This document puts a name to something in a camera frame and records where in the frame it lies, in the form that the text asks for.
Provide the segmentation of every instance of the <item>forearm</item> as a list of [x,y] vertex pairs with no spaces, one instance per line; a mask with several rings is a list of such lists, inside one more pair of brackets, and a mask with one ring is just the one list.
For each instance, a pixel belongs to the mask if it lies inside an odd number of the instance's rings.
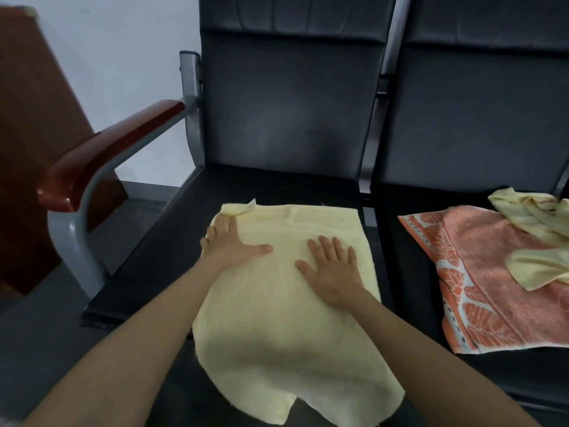
[[383,307],[366,290],[346,306],[434,426],[538,426],[486,377]]
[[218,270],[198,262],[104,338],[23,426],[142,426]]

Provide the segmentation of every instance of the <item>person's right arm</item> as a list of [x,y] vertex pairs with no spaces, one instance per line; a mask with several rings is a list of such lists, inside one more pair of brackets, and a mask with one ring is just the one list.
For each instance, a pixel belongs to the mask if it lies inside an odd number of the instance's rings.
[[433,426],[536,427],[504,391],[389,311],[363,287],[352,247],[337,238],[309,240],[318,271],[296,267],[314,292],[344,308],[373,341],[423,418]]

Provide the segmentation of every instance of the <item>crumpled yellow cloth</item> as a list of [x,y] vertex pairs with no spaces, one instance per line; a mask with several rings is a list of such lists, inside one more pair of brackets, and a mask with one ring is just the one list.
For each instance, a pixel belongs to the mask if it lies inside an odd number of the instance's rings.
[[404,391],[373,342],[345,311],[315,295],[294,266],[317,268],[306,241],[337,236],[354,247],[362,281],[380,299],[358,211],[225,204],[244,243],[272,254],[229,269],[194,322],[197,359],[239,410],[283,424],[300,398],[340,427],[372,427],[391,416]]
[[569,284],[569,200],[547,193],[519,193],[512,187],[488,199],[514,226],[543,243],[546,250],[519,250],[506,259],[506,268],[526,290],[559,280]]

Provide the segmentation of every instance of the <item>finger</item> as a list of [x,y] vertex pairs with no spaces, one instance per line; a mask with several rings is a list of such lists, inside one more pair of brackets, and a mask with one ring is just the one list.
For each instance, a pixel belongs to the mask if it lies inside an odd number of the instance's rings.
[[235,216],[229,218],[229,233],[237,235],[237,217]]
[[215,230],[218,234],[227,232],[229,229],[229,216],[219,213],[215,218]]
[[328,258],[330,261],[336,261],[338,257],[336,256],[336,251],[334,250],[334,246],[330,240],[322,235],[319,236],[318,239],[322,243],[324,253],[326,253],[326,258]]
[[312,282],[317,278],[316,271],[314,271],[308,263],[304,261],[296,261],[294,265],[310,284],[312,284]]
[[348,254],[342,247],[342,242],[338,239],[338,237],[332,238],[332,243],[334,244],[334,250],[336,251],[336,256],[342,262],[348,262]]
[[210,226],[207,230],[207,233],[205,236],[208,237],[208,240],[212,240],[215,238],[215,236],[217,235],[217,231],[215,230],[215,228],[213,226]]
[[259,244],[256,246],[247,246],[249,249],[249,254],[251,256],[263,256],[264,254],[271,253],[273,251],[273,246],[270,244]]
[[210,244],[208,243],[208,240],[206,238],[202,238],[200,240],[200,246],[202,246],[202,251],[206,251],[210,246]]
[[348,249],[348,263],[353,266],[357,266],[356,251],[352,246]]
[[317,243],[314,240],[308,240],[309,249],[314,255],[314,258],[317,260],[317,264],[325,265],[328,262],[326,259],[326,254],[324,253],[324,249],[321,244]]

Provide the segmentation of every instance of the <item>hand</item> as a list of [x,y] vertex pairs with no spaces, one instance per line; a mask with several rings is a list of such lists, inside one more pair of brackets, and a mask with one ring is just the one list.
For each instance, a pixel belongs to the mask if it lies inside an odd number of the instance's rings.
[[206,237],[200,240],[202,246],[202,259],[211,261],[219,270],[230,266],[241,265],[253,256],[261,256],[273,251],[269,244],[247,245],[243,244],[237,235],[237,219],[235,216],[218,214],[214,226],[207,230]]
[[346,308],[349,298],[364,287],[357,269],[356,252],[352,246],[346,252],[336,237],[332,242],[326,237],[319,240],[321,244],[308,241],[318,272],[304,261],[296,261],[295,265],[320,298],[334,307]]

